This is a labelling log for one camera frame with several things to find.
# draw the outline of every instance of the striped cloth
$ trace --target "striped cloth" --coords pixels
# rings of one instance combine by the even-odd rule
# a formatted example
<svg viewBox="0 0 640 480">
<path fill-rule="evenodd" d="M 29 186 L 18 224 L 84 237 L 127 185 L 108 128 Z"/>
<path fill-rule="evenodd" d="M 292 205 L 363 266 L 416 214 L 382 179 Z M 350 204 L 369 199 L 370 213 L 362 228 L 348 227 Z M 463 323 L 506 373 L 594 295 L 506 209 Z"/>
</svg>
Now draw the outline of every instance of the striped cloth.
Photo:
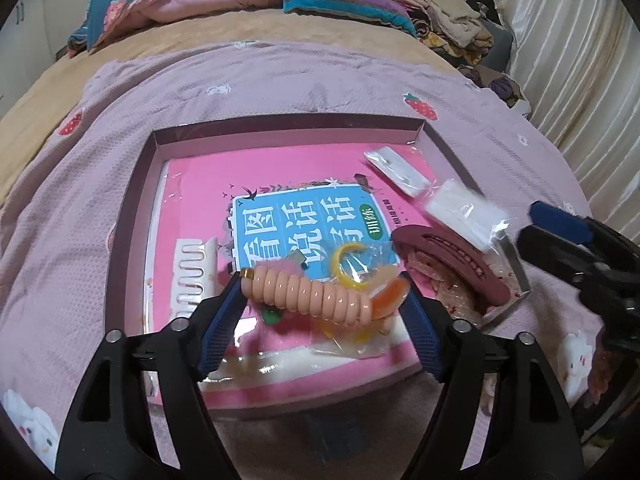
<svg viewBox="0 0 640 480">
<path fill-rule="evenodd" d="M 339 16 L 403 30 L 417 38 L 404 7 L 393 0 L 284 0 L 284 12 Z"/>
</svg>

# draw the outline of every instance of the green bead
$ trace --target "green bead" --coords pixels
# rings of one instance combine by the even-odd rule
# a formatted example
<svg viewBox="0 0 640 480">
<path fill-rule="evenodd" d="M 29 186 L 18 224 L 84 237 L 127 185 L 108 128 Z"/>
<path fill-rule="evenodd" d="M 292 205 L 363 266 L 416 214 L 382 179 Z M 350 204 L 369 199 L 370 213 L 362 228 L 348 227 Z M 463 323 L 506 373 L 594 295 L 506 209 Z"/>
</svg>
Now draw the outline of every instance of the green bead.
<svg viewBox="0 0 640 480">
<path fill-rule="evenodd" d="M 284 311 L 275 306 L 266 306 L 260 311 L 260 314 L 265 324 L 275 325 L 278 324 L 282 316 L 284 316 Z"/>
</svg>

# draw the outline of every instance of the yellow hair clip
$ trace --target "yellow hair clip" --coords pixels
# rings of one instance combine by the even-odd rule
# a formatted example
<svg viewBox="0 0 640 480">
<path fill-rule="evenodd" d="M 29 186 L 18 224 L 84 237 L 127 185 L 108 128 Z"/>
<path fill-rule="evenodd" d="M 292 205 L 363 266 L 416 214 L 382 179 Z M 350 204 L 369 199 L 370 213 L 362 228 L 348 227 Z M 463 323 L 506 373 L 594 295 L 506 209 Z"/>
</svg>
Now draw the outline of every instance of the yellow hair clip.
<svg viewBox="0 0 640 480">
<path fill-rule="evenodd" d="M 365 290 L 367 288 L 366 283 L 356 282 L 353 278 L 348 276 L 340 266 L 340 260 L 344 256 L 345 253 L 357 253 L 364 251 L 366 247 L 358 242 L 349 242 L 347 244 L 341 245 L 338 247 L 334 254 L 331 256 L 331 274 L 332 276 L 338 280 L 342 286 L 347 288 L 354 288 L 355 290 Z"/>
</svg>

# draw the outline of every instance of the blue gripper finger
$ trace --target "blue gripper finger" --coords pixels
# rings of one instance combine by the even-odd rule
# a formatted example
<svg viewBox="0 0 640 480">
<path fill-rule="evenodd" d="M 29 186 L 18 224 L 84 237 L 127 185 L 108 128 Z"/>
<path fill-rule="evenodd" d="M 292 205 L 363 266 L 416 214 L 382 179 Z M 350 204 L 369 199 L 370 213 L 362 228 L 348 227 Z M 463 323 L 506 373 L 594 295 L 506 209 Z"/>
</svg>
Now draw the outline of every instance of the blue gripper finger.
<svg viewBox="0 0 640 480">
<path fill-rule="evenodd" d="M 415 286 L 412 286 L 409 295 L 400 306 L 400 316 L 402 316 L 411 342 L 414 344 L 422 369 L 433 374 L 435 379 L 441 382 L 445 372 L 442 363 L 442 343 L 422 307 L 421 295 L 418 294 L 415 291 Z"/>
<path fill-rule="evenodd" d="M 233 338 L 238 320 L 246 307 L 246 298 L 240 289 L 240 279 L 230 284 L 223 292 L 224 298 L 216 315 L 202 336 L 200 361 L 196 366 L 204 378 L 220 366 L 226 347 Z"/>
<path fill-rule="evenodd" d="M 544 202 L 531 204 L 529 217 L 536 227 L 549 231 L 576 245 L 588 244 L 593 241 L 593 234 L 582 218 Z"/>
</svg>

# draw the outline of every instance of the gold ring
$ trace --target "gold ring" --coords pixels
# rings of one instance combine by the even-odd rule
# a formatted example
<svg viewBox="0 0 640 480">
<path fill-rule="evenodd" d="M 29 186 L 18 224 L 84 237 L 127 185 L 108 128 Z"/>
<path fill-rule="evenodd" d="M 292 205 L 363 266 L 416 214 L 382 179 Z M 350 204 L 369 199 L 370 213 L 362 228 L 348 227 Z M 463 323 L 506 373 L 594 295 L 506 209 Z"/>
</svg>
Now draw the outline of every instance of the gold ring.
<svg viewBox="0 0 640 480">
<path fill-rule="evenodd" d="M 240 277 L 241 278 L 249 278 L 252 280 L 254 278 L 254 268 L 253 267 L 243 267 L 240 269 Z"/>
</svg>

